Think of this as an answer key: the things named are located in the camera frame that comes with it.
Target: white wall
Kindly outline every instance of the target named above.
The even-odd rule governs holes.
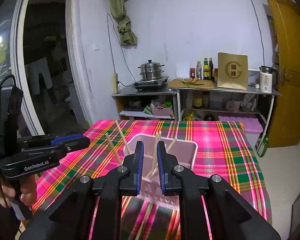
[[[265,65],[272,66],[270,29],[263,4],[253,0],[265,48]],[[124,48],[136,79],[138,66],[148,59],[165,64],[170,78],[187,76],[197,60],[218,52],[248,55],[250,69],[263,65],[260,33],[250,0],[129,0],[125,3],[138,45]],[[115,53],[119,79],[130,84],[131,76]]]
[[[113,94],[111,75],[113,73],[109,48],[106,14],[107,0],[79,0],[80,29],[84,61],[92,91],[95,121],[118,119]]]

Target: brown paper bag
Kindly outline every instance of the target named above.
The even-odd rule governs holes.
[[[248,89],[248,57],[218,53],[218,87]]]

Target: wooden cutting board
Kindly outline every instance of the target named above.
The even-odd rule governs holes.
[[[212,80],[198,80],[196,84],[200,84],[200,86],[189,85],[189,88],[214,88]],[[174,79],[168,83],[168,88],[188,88],[188,86],[183,84],[180,79]]]

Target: human hand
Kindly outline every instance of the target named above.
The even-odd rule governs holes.
[[[16,195],[16,191],[6,179],[1,178],[0,181],[1,181],[3,193],[7,200],[7,204],[9,207],[11,207],[11,203],[7,197],[8,196],[14,197]],[[31,175],[27,178],[22,178],[20,180],[20,190],[22,193],[20,196],[20,200],[25,205],[31,206],[31,204],[37,200],[37,184],[35,182],[34,175]],[[6,207],[1,191],[0,191],[0,204],[3,207]]]

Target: tile floor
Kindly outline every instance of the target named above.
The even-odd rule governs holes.
[[[300,142],[296,146],[270,148],[257,157],[269,193],[273,227],[286,240],[290,232],[291,206],[300,193]]]

